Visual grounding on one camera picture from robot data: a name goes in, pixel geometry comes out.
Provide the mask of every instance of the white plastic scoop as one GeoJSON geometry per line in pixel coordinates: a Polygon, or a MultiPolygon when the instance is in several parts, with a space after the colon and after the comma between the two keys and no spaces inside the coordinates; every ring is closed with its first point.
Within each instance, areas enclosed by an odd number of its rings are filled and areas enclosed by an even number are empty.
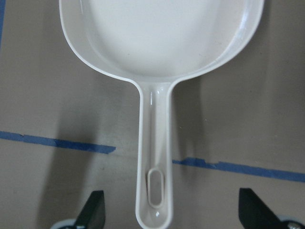
{"type": "Polygon", "coordinates": [[[173,87],[236,56],[254,34],[263,4],[263,0],[60,0],[64,35],[75,54],[91,68],[139,90],[136,217],[143,228],[166,228],[173,217],[173,87]]]}

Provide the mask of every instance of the scoop handle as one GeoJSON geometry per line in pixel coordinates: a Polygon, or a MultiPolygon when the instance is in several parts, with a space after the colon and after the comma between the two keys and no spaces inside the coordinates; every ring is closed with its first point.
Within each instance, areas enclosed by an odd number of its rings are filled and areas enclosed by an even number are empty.
{"type": "Polygon", "coordinates": [[[140,83],[136,217],[144,229],[167,228],[173,217],[170,83],[140,83]]]}

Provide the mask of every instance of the oval hole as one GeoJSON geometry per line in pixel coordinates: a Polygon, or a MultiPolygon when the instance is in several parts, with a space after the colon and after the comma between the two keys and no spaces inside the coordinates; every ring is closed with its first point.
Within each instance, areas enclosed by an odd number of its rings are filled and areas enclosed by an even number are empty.
{"type": "Polygon", "coordinates": [[[163,174],[159,169],[152,168],[148,175],[148,202],[154,208],[159,208],[163,202],[163,174]]]}

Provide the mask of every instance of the blue painter's tape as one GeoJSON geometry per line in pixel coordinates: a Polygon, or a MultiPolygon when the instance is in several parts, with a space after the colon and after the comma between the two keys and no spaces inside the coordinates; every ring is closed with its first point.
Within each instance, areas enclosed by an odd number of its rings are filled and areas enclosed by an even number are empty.
{"type": "Polygon", "coordinates": [[[0,0],[0,47],[1,47],[2,28],[3,28],[3,20],[4,20],[4,8],[5,8],[5,0],[0,0]]]}
{"type": "Polygon", "coordinates": [[[10,133],[0,131],[0,138],[11,140],[11,141],[18,141],[18,142],[25,142],[25,143],[33,143],[39,144],[44,146],[53,146],[59,148],[66,148],[66,149],[76,149],[82,151],[90,151],[102,154],[109,154],[113,152],[116,148],[114,146],[104,146],[104,145],[96,145],[91,143],[82,143],[82,142],[72,142],[67,140],[59,140],[54,138],[46,138],[46,137],[38,137],[38,136],[31,136],[31,135],[20,135],[17,133],[10,133]]]}
{"type": "Polygon", "coordinates": [[[210,164],[210,163],[206,163],[205,160],[203,159],[193,158],[193,157],[187,157],[182,161],[173,160],[173,163],[179,165],[185,165],[185,166],[216,169],[221,171],[248,174],[248,175],[260,176],[260,177],[269,177],[269,178],[275,178],[281,180],[305,182],[305,174],[303,173],[252,167],[252,166],[238,165],[238,164],[232,164],[226,162],[210,164]]]}

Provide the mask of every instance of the cardboard surface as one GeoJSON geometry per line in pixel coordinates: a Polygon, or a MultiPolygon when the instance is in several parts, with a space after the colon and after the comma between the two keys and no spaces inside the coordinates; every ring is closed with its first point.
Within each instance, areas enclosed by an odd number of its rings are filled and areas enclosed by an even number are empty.
{"type": "MultiPolygon", "coordinates": [[[[236,58],[174,89],[174,160],[266,173],[174,164],[170,228],[241,229],[240,187],[252,188],[275,214],[304,223],[304,11],[303,1],[266,1],[256,34],[236,58]],[[269,178],[272,169],[300,179],[269,178]]],[[[0,48],[0,132],[115,147],[104,154],[0,139],[2,227],[47,229],[75,218],[102,189],[105,229],[140,228],[137,89],[73,54],[54,0],[6,1],[0,48]]]]}

